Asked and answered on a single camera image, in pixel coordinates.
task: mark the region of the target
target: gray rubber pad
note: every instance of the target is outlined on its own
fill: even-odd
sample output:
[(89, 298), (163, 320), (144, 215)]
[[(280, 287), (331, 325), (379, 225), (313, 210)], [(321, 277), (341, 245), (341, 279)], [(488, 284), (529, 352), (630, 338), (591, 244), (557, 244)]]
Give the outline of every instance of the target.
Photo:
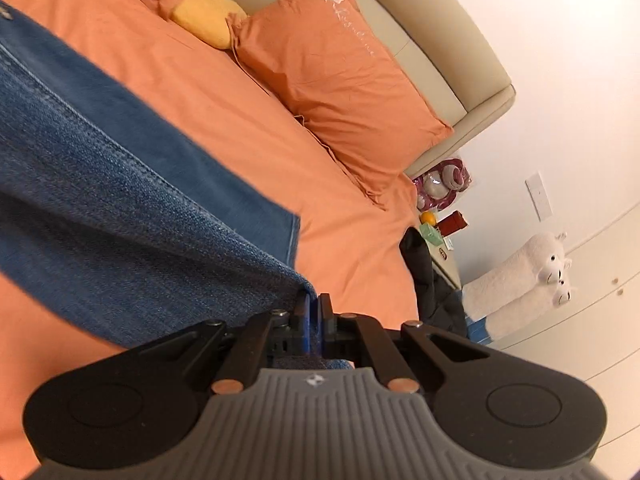
[(370, 368), (271, 370), (214, 396), (193, 431), (149, 462), (86, 471), (45, 463), (33, 480), (604, 480), (587, 460), (505, 468), (453, 443), (424, 399), (383, 388)]

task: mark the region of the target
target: pink package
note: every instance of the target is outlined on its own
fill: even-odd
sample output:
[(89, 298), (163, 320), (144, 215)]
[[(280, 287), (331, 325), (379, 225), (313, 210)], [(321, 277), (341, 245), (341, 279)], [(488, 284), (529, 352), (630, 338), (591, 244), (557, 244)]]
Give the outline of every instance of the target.
[(443, 160), (430, 170), (414, 178), (418, 190), (417, 208), (420, 211), (449, 207), (471, 184), (471, 176), (460, 158)]

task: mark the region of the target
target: light switch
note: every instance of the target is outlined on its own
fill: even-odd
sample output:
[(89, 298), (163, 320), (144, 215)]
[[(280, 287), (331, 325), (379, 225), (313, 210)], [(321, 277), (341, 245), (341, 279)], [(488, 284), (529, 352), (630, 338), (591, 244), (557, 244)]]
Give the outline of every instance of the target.
[(554, 213), (551, 210), (551, 202), (549, 202), (549, 197), (546, 195), (546, 189), (542, 183), (542, 177), (539, 173), (536, 173), (535, 175), (530, 176), (525, 182), (529, 188), (529, 193), (533, 200), (533, 206), (536, 208), (536, 212), (538, 213), (538, 218), (540, 218), (540, 221), (542, 222)]

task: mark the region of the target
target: beige headboard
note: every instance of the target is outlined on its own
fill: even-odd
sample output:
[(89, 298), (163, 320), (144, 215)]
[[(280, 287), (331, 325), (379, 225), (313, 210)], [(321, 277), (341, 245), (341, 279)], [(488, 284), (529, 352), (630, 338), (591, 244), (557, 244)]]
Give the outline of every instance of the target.
[[(249, 14), (275, 0), (235, 0)], [(410, 177), (484, 130), (513, 104), (511, 79), (457, 0), (357, 0), (375, 35), (455, 134), (421, 155)]]

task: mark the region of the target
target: yellow pillow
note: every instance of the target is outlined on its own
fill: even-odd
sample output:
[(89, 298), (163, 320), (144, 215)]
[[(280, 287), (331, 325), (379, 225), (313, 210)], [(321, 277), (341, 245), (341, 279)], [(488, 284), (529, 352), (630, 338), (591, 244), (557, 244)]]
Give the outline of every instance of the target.
[(232, 13), (246, 18), (244, 10), (233, 0), (182, 0), (171, 19), (205, 43), (225, 50), (231, 48), (226, 17)]

